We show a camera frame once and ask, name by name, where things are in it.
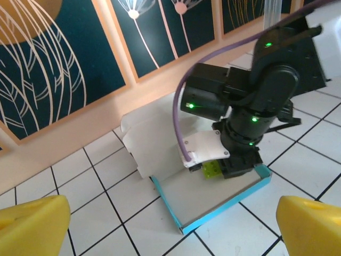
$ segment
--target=floor tile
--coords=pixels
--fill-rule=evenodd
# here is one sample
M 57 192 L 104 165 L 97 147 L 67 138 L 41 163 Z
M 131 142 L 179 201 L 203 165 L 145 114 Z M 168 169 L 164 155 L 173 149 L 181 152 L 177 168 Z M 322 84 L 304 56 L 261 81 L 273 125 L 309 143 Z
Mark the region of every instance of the floor tile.
M 341 106 L 337 107 L 332 113 L 330 113 L 325 118 L 325 120 L 341 126 L 341 118 L 340 117 L 341 117 Z
M 69 234 L 66 233 L 58 256 L 73 256 L 73 254 Z
M 57 186 L 60 187 L 90 167 L 90 161 L 83 149 L 74 152 L 72 155 L 52 165 Z
M 51 168 L 38 173 L 29 180 L 17 186 L 18 204 L 40 199 L 55 190 Z
M 0 195 L 0 209 L 15 206 L 14 188 Z
M 341 173 L 340 164 L 299 144 L 274 162 L 271 169 L 314 197 L 318 197 Z
M 95 166 L 106 189 L 137 169 L 134 158 L 123 148 Z
M 142 179 L 139 172 L 112 187 L 108 193 L 122 221 L 126 221 L 159 196 L 153 182 L 149 178 Z
M 279 235 L 276 210 L 281 196 L 300 196 L 311 199 L 307 194 L 273 173 L 270 184 L 241 202 Z
M 204 247 L 195 234 L 189 235 L 176 248 L 172 249 L 167 256 L 210 256 L 211 254 Z
M 306 113 L 303 113 L 295 109 L 294 109 L 294 117 L 301 118 L 302 124 L 279 131 L 280 133 L 294 140 L 297 140 L 298 138 L 300 138 L 304 133 L 306 133 L 311 127 L 313 127 L 320 120 L 316 117 L 310 116 Z M 276 119 L 272 123 L 271 127 L 275 127 L 275 126 L 282 125 L 282 124 L 284 123 Z
M 93 165 L 119 150 L 123 144 L 111 131 L 85 147 Z
M 125 226 L 141 255 L 163 255 L 183 237 L 161 199 L 134 216 Z
M 294 108 L 323 118 L 341 102 L 341 99 L 313 91 L 293 97 L 292 102 Z
M 258 144 L 264 164 L 270 164 L 293 143 L 292 140 L 276 132 L 265 134 L 261 143 Z
M 134 256 L 137 255 L 127 233 L 119 227 L 99 244 L 87 251 L 84 256 Z
M 59 194 L 67 197 L 71 212 L 102 192 L 103 187 L 92 168 L 59 188 Z
M 341 127 L 322 121 L 300 143 L 341 162 Z
M 124 134 L 122 133 L 122 131 L 121 131 L 121 127 L 119 126 L 119 127 L 117 127 L 117 128 L 115 128 L 114 130 L 113 130 L 113 132 L 117 135 L 117 137 L 119 137 L 120 138 L 120 140 L 122 140 L 123 139 L 123 137 L 124 137 Z
M 106 194 L 71 215 L 70 232 L 79 255 L 120 225 Z
M 327 192 L 321 197 L 320 201 L 341 207 L 341 179 L 338 179 Z
M 262 255 L 276 239 L 270 230 L 240 204 L 199 227 L 197 234 L 216 256 Z
M 241 57 L 230 62 L 230 64 L 244 69 L 250 69 L 252 64 L 252 58 L 253 58 L 252 55 L 244 54 Z
M 286 246 L 280 241 L 266 256 L 289 256 Z
M 319 89 L 318 91 L 341 98 L 341 77 L 337 77 L 327 83 L 327 87 Z
M 58 195 L 58 192 L 57 192 L 57 190 L 54 190 L 54 191 L 52 191 L 51 193 L 48 193 L 46 196 L 44 196 L 44 197 L 48 197 L 48 196 L 57 196 Z

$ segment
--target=white plastic mount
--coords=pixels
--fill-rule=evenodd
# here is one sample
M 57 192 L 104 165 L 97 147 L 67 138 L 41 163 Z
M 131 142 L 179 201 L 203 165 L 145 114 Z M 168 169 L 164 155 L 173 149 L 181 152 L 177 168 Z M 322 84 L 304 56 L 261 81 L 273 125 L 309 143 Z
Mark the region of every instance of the white plastic mount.
M 313 41 L 326 78 L 340 77 L 341 1 L 318 8 L 305 18 L 310 28 L 322 26 L 322 33 Z
M 221 143 L 219 131 L 197 132 L 184 138 L 183 141 L 185 143 L 186 150 L 192 158 L 190 162 L 187 162 L 179 148 L 183 165 L 186 168 L 190 168 L 209 160 L 230 157 L 230 152 L 228 152 Z

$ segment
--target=gold circle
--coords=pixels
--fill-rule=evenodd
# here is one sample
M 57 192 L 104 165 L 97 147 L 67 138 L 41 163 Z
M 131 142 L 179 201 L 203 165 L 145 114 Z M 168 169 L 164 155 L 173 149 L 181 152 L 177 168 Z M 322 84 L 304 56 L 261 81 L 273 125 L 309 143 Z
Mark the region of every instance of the gold circle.
M 51 25 L 52 21 L 36 5 L 32 4 L 33 1 L 54 20 L 60 11 L 63 0 L 1 0 L 0 40 L 2 42 L 0 45 L 21 43 L 26 41 L 25 37 L 34 38 L 40 30 L 44 32 L 46 24 L 43 24 L 41 19 L 46 20 L 49 26 Z M 42 14 L 42 17 L 39 17 L 35 8 L 31 6 L 34 6 Z

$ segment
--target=framed artwork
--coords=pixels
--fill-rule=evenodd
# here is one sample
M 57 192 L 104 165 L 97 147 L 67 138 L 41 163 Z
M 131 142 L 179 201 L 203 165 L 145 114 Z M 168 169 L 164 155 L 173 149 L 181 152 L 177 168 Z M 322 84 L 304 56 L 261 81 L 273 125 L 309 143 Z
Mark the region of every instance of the framed artwork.
M 0 124 L 22 143 L 125 86 L 91 0 L 2 0 Z
M 8 148 L 0 141 L 0 157 L 8 152 Z
M 140 82 L 217 39 L 214 0 L 107 0 Z
M 220 0 L 222 35 L 237 31 L 264 15 L 266 0 Z M 292 1 L 282 0 L 282 13 L 292 11 Z

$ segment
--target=yellow object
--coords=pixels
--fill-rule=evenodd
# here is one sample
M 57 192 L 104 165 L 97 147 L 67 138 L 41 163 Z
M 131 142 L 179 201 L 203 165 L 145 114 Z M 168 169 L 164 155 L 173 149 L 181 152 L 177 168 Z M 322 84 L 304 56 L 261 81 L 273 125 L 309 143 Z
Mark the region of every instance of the yellow object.
M 0 210 L 1 256 L 58 256 L 70 223 L 65 196 Z
M 341 208 L 282 196 L 276 218 L 290 256 L 341 255 Z

